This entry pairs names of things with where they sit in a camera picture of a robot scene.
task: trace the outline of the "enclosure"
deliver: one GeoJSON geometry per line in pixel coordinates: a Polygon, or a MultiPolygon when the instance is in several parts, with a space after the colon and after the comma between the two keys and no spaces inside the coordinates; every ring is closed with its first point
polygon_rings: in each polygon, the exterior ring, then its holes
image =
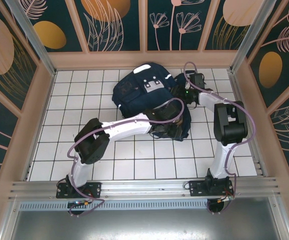
{"type": "Polygon", "coordinates": [[[289,0],[0,0],[0,239],[73,238],[289,239],[289,0]],[[88,172],[104,205],[71,218],[56,193],[75,136],[123,119],[113,88],[136,67],[188,61],[255,123],[228,166],[232,206],[212,215],[185,187],[217,145],[214,114],[190,104],[184,141],[110,142],[88,172]]]}

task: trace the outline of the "dark blue garment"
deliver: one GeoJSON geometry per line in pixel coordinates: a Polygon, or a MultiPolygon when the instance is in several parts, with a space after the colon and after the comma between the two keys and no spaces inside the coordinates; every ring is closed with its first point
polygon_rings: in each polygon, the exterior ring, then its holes
{"type": "MultiPolygon", "coordinates": [[[[178,83],[161,65],[145,63],[125,76],[113,89],[112,101],[120,109],[124,118],[138,115],[145,110],[155,109],[172,99],[171,89],[178,83]]],[[[184,107],[182,134],[175,140],[182,141],[188,137],[191,116],[187,105],[184,107]]]]}

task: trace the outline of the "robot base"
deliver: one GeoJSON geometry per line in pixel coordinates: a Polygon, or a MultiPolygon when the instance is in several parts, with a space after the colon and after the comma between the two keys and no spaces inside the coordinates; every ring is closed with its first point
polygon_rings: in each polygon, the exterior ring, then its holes
{"type": "MultiPolygon", "coordinates": [[[[87,182],[85,185],[78,187],[78,189],[91,197],[100,198],[101,194],[101,182],[87,182]]],[[[81,199],[85,198],[81,196],[71,185],[68,175],[65,182],[59,183],[57,185],[56,191],[56,198],[57,199],[81,199]]]]}
{"type": "Polygon", "coordinates": [[[214,178],[208,169],[204,180],[189,181],[189,190],[191,197],[204,196],[225,196],[226,191],[234,194],[233,184],[226,178],[214,178]]]}

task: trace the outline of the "white tile floor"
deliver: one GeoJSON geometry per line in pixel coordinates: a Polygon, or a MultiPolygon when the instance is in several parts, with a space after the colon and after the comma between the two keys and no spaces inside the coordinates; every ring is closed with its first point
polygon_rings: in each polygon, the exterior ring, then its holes
{"type": "MultiPolygon", "coordinates": [[[[115,121],[122,115],[112,102],[113,87],[131,70],[59,71],[53,86],[28,181],[57,181],[69,172],[67,151],[79,130],[92,118],[115,121]]],[[[175,77],[181,69],[169,69],[175,77]]],[[[226,69],[199,69],[208,88],[234,100],[226,69]]],[[[190,110],[188,139],[179,142],[131,136],[108,145],[90,172],[90,180],[203,178],[216,150],[213,114],[204,107],[190,110]]],[[[230,171],[256,176],[248,145],[236,150],[230,171]]]]}

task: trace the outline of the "white patch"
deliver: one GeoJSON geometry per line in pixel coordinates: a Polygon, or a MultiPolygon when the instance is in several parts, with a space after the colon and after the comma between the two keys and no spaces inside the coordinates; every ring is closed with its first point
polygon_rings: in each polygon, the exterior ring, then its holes
{"type": "Polygon", "coordinates": [[[135,69],[133,70],[133,73],[134,73],[134,74],[138,74],[138,73],[140,73],[141,71],[146,70],[146,69],[149,69],[149,68],[151,68],[151,66],[148,65],[148,64],[145,64],[145,65],[142,65],[142,66],[139,66],[139,67],[135,68],[135,69]]]}

